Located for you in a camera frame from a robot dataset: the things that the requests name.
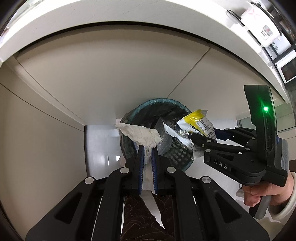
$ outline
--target human hand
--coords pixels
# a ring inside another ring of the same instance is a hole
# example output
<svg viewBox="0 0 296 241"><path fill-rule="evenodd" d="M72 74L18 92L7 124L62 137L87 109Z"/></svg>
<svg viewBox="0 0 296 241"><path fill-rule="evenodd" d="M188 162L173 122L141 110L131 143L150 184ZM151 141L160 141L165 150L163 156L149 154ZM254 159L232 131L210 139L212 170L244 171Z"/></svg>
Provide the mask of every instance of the human hand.
<svg viewBox="0 0 296 241"><path fill-rule="evenodd" d="M243 186L244 203L247 206L254 207L260 202L262 196L271 195L270 205L280 205L286 202L292 195L294 188L294 178L289 171L287 182L284 187L279 187L269 182L263 181L255 186Z"/></svg>

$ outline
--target gray grip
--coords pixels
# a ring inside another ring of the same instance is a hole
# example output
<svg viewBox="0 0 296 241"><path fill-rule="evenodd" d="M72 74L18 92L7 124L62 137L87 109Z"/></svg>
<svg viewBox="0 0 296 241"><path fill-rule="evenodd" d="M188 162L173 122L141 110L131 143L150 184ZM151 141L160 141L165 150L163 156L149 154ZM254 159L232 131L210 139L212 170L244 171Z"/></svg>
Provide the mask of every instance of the gray grip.
<svg viewBox="0 0 296 241"><path fill-rule="evenodd" d="M261 197L261 201L258 204L254 207L250 207L249 214L256 219L262 219L266 214L270 201L271 196Z"/></svg>

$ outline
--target white countertop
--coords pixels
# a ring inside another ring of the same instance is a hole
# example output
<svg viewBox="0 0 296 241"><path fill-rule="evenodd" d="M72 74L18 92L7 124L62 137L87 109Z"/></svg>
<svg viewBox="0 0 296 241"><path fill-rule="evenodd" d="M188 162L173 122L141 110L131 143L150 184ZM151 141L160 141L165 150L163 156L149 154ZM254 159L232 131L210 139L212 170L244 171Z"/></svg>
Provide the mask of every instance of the white countertop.
<svg viewBox="0 0 296 241"><path fill-rule="evenodd" d="M260 57L259 48L241 31L231 28L234 22L226 10L210 0L44 0L1 37L0 66L23 47L51 33L109 21L160 24L208 39L249 63L285 102L290 102L281 78Z"/></svg>

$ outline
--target triangular cutout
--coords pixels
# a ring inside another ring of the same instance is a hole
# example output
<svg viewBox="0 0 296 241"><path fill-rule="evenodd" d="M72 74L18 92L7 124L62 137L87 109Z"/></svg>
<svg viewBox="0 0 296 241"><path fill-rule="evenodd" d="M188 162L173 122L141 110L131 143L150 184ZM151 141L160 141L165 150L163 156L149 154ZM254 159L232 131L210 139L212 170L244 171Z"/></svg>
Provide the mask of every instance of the triangular cutout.
<svg viewBox="0 0 296 241"><path fill-rule="evenodd" d="M225 223L231 223L234 220L239 219L239 213L221 196L219 192L215 194L215 198Z"/></svg>
<svg viewBox="0 0 296 241"><path fill-rule="evenodd" d="M64 223L71 223L81 197L82 193L77 193L64 207L61 208L61 210L55 215L55 218Z"/></svg>

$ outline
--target silver screw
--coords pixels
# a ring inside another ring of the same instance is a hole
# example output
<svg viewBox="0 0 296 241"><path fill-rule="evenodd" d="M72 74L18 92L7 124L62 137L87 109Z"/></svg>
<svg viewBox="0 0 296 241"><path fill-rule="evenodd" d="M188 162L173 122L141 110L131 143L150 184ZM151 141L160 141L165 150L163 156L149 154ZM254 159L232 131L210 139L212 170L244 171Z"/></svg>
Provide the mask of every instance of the silver screw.
<svg viewBox="0 0 296 241"><path fill-rule="evenodd" d="M202 181L204 182L204 183L210 183L211 182L211 178L210 177L203 177L202 178Z"/></svg>
<svg viewBox="0 0 296 241"><path fill-rule="evenodd" d="M84 180L84 182L85 182L86 184L92 184L92 183L94 182L94 178L93 178L93 177L87 177L87 178Z"/></svg>
<svg viewBox="0 0 296 241"><path fill-rule="evenodd" d="M176 171L176 168L174 168L174 167L167 168L167 172L169 172L169 173L174 173L175 171Z"/></svg>
<svg viewBox="0 0 296 241"><path fill-rule="evenodd" d="M127 167L123 167L120 169L120 172L123 173L123 174L126 174L129 172L129 169Z"/></svg>

